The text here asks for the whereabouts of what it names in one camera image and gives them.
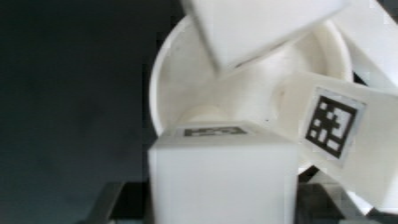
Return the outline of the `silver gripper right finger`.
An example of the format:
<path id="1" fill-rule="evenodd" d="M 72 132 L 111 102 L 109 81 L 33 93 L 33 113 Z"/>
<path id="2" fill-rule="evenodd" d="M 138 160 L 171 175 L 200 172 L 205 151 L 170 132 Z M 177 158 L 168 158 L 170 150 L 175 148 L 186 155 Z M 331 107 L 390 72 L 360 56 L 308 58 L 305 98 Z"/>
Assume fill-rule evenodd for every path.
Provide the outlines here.
<path id="1" fill-rule="evenodd" d="M 342 224 L 360 221 L 360 215 L 349 216 L 333 201 L 321 184 L 299 184 L 296 202 L 296 224 Z"/>

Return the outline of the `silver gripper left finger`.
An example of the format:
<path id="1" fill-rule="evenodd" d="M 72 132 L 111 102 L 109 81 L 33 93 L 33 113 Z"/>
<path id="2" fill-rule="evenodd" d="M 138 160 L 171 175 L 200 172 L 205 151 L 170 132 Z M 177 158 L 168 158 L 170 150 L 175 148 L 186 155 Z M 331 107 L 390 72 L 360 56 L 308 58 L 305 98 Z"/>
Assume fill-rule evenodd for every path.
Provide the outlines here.
<path id="1" fill-rule="evenodd" d="M 109 182 L 88 218 L 77 224 L 152 224 L 148 199 L 147 182 Z"/>

